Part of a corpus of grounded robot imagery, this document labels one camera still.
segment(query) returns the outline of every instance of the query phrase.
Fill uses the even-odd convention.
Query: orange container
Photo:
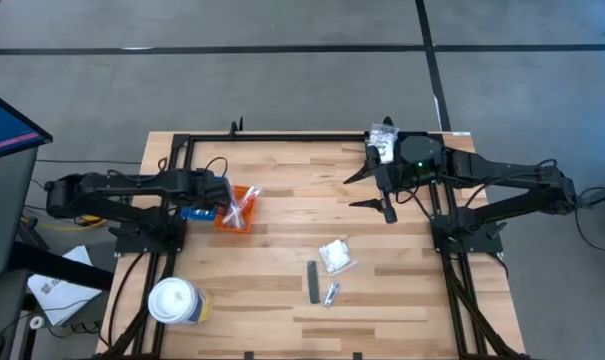
[[[233,185],[233,196],[235,196],[236,201],[242,201],[242,199],[244,198],[244,195],[247,193],[247,191],[249,191],[248,186]],[[242,216],[242,219],[244,219],[244,224],[246,225],[243,229],[235,228],[232,226],[227,226],[226,224],[222,224],[222,220],[226,216],[226,212],[225,213],[218,212],[218,214],[215,216],[215,220],[213,220],[213,228],[219,229],[219,230],[224,230],[224,231],[248,233],[251,230],[251,223],[253,222],[253,211],[255,210],[255,200],[256,200],[256,198],[249,200],[249,203],[244,207],[244,209],[242,209],[241,216]]]

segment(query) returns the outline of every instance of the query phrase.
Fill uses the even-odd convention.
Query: paper cup
[[[199,324],[211,316],[211,296],[180,278],[166,278],[149,295],[149,312],[165,324]]]

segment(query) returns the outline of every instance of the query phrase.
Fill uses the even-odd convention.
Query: wooden table
[[[172,136],[149,134],[142,173],[157,172],[158,160],[170,153]],[[447,146],[473,151],[468,134],[443,136]],[[162,358],[241,358],[245,351],[256,358],[351,358],[353,352],[365,358],[457,358],[441,260],[424,214],[411,201],[396,206],[398,223],[387,225],[374,210],[347,206],[379,196],[373,179],[342,184],[363,164],[362,143],[201,142],[193,167],[204,167],[215,156],[228,159],[233,183],[260,185],[264,191],[251,234],[189,224],[175,276],[207,289],[215,309],[204,324],[167,326]],[[222,169],[222,162],[211,166],[217,173]],[[457,202],[466,202],[472,191],[456,190]],[[432,209],[428,189],[421,189],[419,198]],[[135,201],[138,206],[159,202],[153,197]],[[484,195],[473,203],[483,204]],[[336,238],[347,241],[358,263],[337,276],[341,291],[327,309],[309,303],[306,262],[318,261],[323,296],[330,277],[318,248]],[[105,324],[133,258],[118,261]],[[138,310],[147,261],[145,256],[124,286],[116,335]],[[524,351],[504,270],[484,254],[471,255],[470,261],[480,308],[510,346]],[[151,349],[154,324],[147,326],[145,352]]]

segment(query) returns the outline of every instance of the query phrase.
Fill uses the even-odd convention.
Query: computer screen
[[[0,99],[0,156],[51,142],[49,133]]]

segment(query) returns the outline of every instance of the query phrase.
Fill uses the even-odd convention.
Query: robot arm
[[[228,207],[231,201],[226,178],[215,177],[206,169],[166,170],[155,175],[73,174],[47,182],[45,189],[46,211],[52,217],[93,215],[121,222],[119,228],[109,229],[117,237],[116,253],[179,252],[185,231],[184,220],[175,216],[179,207],[214,210]],[[135,195],[160,196],[162,205],[142,209],[119,201]]]
[[[397,194],[436,181],[453,188],[489,185],[528,189],[523,195],[476,209],[465,209],[455,227],[473,229],[487,222],[541,211],[569,214],[578,199],[571,179],[553,165],[518,165],[488,161],[482,156],[452,149],[426,136],[407,136],[397,141],[394,162],[382,164],[377,149],[367,147],[364,167],[345,181],[349,184],[374,176],[382,200],[367,200],[351,206],[371,207],[385,214],[391,224],[397,221],[389,194]]]

